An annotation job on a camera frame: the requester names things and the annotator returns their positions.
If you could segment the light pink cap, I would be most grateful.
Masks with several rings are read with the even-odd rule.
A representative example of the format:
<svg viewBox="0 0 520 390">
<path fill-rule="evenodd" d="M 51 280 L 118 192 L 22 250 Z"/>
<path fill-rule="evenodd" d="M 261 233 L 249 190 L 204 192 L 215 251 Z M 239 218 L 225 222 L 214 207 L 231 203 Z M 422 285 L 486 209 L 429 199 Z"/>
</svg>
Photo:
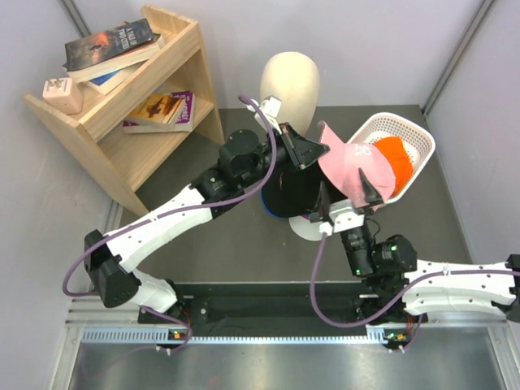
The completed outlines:
<svg viewBox="0 0 520 390">
<path fill-rule="evenodd" d="M 318 127 L 321 130 L 319 142 L 329 147 L 329 151 L 318 159 L 318 165 L 336 189 L 356 207 L 367 205 L 359 175 L 362 169 L 386 202 L 396 188 L 396 177 L 379 149 L 369 143 L 344 143 L 325 121 L 320 121 Z"/>
</svg>

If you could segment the black cap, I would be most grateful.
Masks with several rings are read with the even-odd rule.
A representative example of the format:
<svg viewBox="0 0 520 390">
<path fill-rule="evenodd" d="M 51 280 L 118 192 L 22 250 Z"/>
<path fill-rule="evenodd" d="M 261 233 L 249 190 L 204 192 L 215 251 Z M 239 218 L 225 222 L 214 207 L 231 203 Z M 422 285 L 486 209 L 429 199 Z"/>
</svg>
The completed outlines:
<svg viewBox="0 0 520 390">
<path fill-rule="evenodd" d="M 347 198 L 324 175 L 317 163 L 303 171 L 293 170 L 289 165 L 277 167 L 261 192 L 269 209 L 288 219 L 314 212 L 321 181 L 326 183 L 331 202 Z"/>
</svg>

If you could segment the orange cap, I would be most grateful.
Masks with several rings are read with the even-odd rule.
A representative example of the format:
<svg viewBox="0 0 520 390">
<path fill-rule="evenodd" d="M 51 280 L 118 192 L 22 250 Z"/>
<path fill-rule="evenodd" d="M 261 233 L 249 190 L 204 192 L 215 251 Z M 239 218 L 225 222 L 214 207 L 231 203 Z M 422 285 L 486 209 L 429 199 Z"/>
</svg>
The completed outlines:
<svg viewBox="0 0 520 390">
<path fill-rule="evenodd" d="M 392 196 L 395 197 L 408 183 L 414 169 L 407 154 L 403 141 L 398 136 L 389 136 L 374 143 L 374 146 L 388 160 L 395 176 L 395 188 Z"/>
</svg>

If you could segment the blue cap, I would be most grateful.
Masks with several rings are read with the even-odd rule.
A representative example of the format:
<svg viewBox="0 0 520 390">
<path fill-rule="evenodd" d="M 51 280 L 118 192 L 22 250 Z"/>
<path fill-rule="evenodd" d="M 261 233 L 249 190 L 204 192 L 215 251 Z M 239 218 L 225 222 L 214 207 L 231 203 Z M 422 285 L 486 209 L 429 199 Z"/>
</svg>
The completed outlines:
<svg viewBox="0 0 520 390">
<path fill-rule="evenodd" d="M 266 211 L 266 213 L 268 215 L 270 215 L 271 217 L 273 218 L 278 218 L 278 219 L 282 219 L 282 218 L 285 218 L 285 217 L 280 217 L 278 216 L 277 214 L 273 213 L 269 207 L 267 206 L 267 203 L 265 201 L 265 198 L 264 198 L 264 195 L 263 195 L 263 192 L 261 192 L 261 202 L 262 202 L 262 206 L 263 206 L 263 209 Z"/>
</svg>

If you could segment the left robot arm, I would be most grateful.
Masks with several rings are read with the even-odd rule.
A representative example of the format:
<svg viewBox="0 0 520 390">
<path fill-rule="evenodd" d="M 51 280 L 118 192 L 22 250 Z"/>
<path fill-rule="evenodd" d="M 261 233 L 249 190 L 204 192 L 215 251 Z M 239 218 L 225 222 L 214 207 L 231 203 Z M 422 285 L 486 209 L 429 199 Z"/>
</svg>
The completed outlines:
<svg viewBox="0 0 520 390">
<path fill-rule="evenodd" d="M 258 189 L 270 167 L 305 170 L 329 149 L 299 135 L 287 123 L 265 142 L 251 130 L 233 132 L 219 148 L 218 162 L 171 200 L 132 225 L 106 235 L 94 230 L 85 236 L 83 264 L 95 294 L 106 308 L 131 302 L 155 310 L 167 322 L 179 320 L 184 303 L 175 285 L 139 271 L 139 264 L 184 232 L 242 202 L 245 189 Z"/>
</svg>

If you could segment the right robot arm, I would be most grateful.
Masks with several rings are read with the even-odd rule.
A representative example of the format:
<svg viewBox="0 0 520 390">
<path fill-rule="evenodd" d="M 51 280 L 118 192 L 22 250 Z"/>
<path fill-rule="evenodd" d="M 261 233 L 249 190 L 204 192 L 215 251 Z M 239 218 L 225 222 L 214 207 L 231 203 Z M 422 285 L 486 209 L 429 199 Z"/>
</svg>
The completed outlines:
<svg viewBox="0 0 520 390">
<path fill-rule="evenodd" d="M 316 276 L 310 281 L 310 301 L 314 312 L 326 324 L 338 328 L 360 327 L 384 317 L 396 322 L 405 315 L 416 319 L 434 312 L 482 312 L 519 320 L 519 256 L 504 262 L 462 265 L 418 259 L 408 239 L 394 235 L 378 242 L 367 226 L 382 195 L 360 174 L 362 194 L 367 204 L 356 207 L 349 199 L 331 202 L 327 186 L 320 185 L 318 200 L 310 220 L 318 223 L 321 240 L 339 234 L 355 276 L 374 294 L 354 309 L 357 320 L 341 323 L 328 318 L 318 307 Z"/>
</svg>

